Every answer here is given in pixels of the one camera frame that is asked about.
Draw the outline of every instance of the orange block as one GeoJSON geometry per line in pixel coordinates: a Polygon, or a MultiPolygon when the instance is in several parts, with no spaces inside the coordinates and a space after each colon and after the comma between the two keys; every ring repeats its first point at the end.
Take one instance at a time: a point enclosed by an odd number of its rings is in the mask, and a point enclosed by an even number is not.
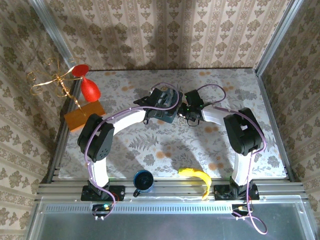
{"type": "Polygon", "coordinates": [[[70,132],[74,132],[77,129],[82,128],[91,114],[97,114],[99,116],[106,114],[99,101],[90,102],[81,108],[85,115],[79,108],[64,115],[64,119],[70,129],[70,132]]]}

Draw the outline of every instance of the floral tablecloth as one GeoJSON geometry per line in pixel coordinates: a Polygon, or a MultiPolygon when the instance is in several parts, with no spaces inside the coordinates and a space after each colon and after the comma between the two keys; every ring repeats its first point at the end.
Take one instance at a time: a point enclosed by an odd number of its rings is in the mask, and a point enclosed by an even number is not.
{"type": "MultiPolygon", "coordinates": [[[[167,82],[186,93],[202,85],[214,83],[223,86],[226,99],[218,106],[238,110],[248,107],[257,118],[267,141],[263,154],[254,159],[253,178],[285,178],[275,137],[252,69],[197,69],[197,70],[142,70],[142,71],[92,71],[87,74],[96,82],[100,102],[110,115],[133,105],[133,101],[149,94],[150,88],[167,82]]],[[[199,91],[206,102],[223,96],[212,87],[199,91]]],[[[86,178],[87,168],[77,145],[81,130],[69,134],[60,164],[60,178],[86,178]]],[[[113,138],[107,157],[109,177],[132,178],[142,169],[154,177],[178,177],[179,168],[197,168],[212,178],[228,178],[234,167],[233,152],[224,127],[201,122],[189,127],[176,117],[172,124],[155,118],[148,125],[142,122],[131,125],[113,138]]]]}

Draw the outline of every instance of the yellow banana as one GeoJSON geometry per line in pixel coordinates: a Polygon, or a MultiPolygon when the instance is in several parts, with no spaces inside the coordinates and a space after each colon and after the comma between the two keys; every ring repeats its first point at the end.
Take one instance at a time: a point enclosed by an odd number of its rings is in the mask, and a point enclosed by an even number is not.
{"type": "Polygon", "coordinates": [[[198,169],[194,169],[194,168],[180,168],[178,170],[178,174],[180,176],[185,176],[185,177],[201,178],[206,184],[206,192],[202,196],[202,200],[206,199],[206,197],[210,193],[210,186],[212,183],[211,177],[208,174],[206,174],[205,172],[200,171],[198,169]]]}

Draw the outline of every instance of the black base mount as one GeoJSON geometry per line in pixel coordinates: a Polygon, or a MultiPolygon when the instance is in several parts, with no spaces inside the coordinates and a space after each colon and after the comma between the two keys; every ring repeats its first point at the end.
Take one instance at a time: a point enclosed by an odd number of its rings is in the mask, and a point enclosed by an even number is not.
{"type": "MultiPolygon", "coordinates": [[[[117,202],[123,201],[126,195],[126,187],[122,185],[109,186],[109,183],[103,187],[114,195],[117,202]]],[[[105,191],[102,191],[88,181],[88,185],[83,186],[81,193],[83,202],[112,202],[112,197],[105,191]]]]}
{"type": "MultiPolygon", "coordinates": [[[[229,185],[214,185],[213,194],[216,201],[246,200],[247,185],[238,186],[230,177],[229,185]]],[[[259,200],[259,191],[256,184],[249,182],[249,197],[251,200],[259,200]]]]}

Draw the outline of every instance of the mug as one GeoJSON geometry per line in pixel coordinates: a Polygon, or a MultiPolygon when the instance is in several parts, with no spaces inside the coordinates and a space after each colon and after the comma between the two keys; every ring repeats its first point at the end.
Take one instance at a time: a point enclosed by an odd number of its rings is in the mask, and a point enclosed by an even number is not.
{"type": "Polygon", "coordinates": [[[154,186],[154,176],[147,170],[138,171],[133,177],[133,184],[136,190],[133,196],[136,198],[140,193],[148,193],[154,186]]]}

